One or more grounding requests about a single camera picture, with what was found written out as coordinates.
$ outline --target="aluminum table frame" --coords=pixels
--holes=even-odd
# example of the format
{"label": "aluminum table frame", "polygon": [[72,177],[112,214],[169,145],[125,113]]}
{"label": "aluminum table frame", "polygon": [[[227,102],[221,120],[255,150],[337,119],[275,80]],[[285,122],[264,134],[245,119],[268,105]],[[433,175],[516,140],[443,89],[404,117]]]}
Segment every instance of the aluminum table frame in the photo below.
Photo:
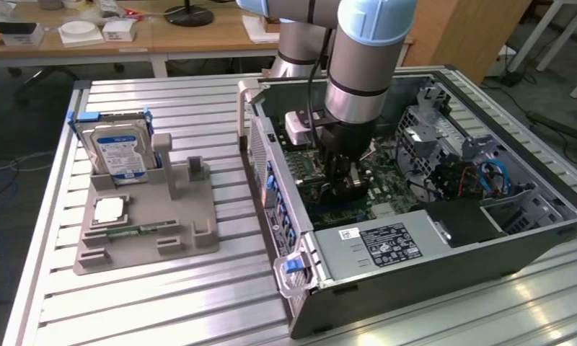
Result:
{"label": "aluminum table frame", "polygon": [[[577,191],[577,171],[457,72],[463,92]],[[517,274],[304,340],[288,338],[236,135],[237,81],[259,74],[97,81],[69,111],[148,106],[173,135],[171,160],[203,155],[212,167],[220,251],[76,276],[79,224],[89,186],[85,150],[64,124],[4,345],[577,345],[577,239]],[[469,133],[484,130],[451,116]]]}

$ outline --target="barcode sticker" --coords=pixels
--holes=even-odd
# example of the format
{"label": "barcode sticker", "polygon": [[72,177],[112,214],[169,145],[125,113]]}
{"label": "barcode sticker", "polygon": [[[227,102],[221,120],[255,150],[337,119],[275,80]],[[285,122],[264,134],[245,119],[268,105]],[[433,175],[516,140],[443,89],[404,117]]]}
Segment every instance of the barcode sticker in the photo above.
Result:
{"label": "barcode sticker", "polygon": [[337,232],[340,233],[340,238],[343,240],[359,237],[359,228],[357,227],[355,227],[353,229],[341,229]]}

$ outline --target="robotic arm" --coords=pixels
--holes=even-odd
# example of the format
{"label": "robotic arm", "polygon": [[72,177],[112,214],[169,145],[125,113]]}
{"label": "robotic arm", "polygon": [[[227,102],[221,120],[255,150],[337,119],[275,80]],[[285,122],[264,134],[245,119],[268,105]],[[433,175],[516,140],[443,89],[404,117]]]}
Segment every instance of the robotic arm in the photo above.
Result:
{"label": "robotic arm", "polygon": [[320,149],[336,197],[352,199],[368,190],[357,173],[359,160],[375,134],[416,0],[237,0],[237,4],[283,18],[283,23],[296,22],[281,28],[284,62],[312,68],[312,47],[323,44],[317,26],[337,30],[324,110],[331,121],[320,131]]}

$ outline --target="white box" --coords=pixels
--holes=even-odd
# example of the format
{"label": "white box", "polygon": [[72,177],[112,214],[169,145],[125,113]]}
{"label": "white box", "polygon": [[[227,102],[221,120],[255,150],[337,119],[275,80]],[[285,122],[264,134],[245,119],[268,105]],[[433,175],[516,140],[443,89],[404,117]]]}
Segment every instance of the white box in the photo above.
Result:
{"label": "white box", "polygon": [[4,44],[12,46],[37,46],[45,30],[39,23],[0,23],[0,35]]}
{"label": "white box", "polygon": [[492,67],[489,67],[487,77],[501,76],[505,74],[507,67],[511,65],[511,61],[516,56],[517,52],[509,48],[507,45],[500,48],[499,56],[493,62]]}
{"label": "white box", "polygon": [[64,24],[57,31],[60,32],[64,47],[68,48],[97,45],[105,42],[99,27],[91,22],[69,22]]}
{"label": "white box", "polygon": [[105,37],[105,41],[133,42],[135,35],[135,21],[131,19],[111,21],[103,28],[103,36]]}

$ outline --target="white cable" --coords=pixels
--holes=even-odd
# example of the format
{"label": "white cable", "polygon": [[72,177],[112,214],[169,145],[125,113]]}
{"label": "white cable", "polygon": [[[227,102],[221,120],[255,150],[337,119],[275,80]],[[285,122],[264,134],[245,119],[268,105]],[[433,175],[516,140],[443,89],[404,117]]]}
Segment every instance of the white cable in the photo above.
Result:
{"label": "white cable", "polygon": [[[13,171],[16,171],[16,170],[17,170],[17,169],[16,169],[16,165],[17,165],[19,163],[24,162],[27,159],[33,159],[35,157],[41,157],[41,156],[51,155],[51,154],[53,154],[53,151],[39,151],[39,152],[36,152],[36,153],[32,153],[31,155],[25,155],[25,156],[17,157],[17,158],[15,158],[15,159],[11,161],[11,164],[8,164],[8,165],[5,165],[5,166],[0,166],[0,171],[1,171],[3,169],[12,169]],[[48,165],[45,165],[45,166],[41,166],[41,167],[33,167],[33,168],[19,169],[19,171],[20,171],[20,172],[35,172],[35,171],[40,171],[41,169],[47,169],[47,168],[49,168],[49,167],[52,167],[51,164],[48,164]]]}

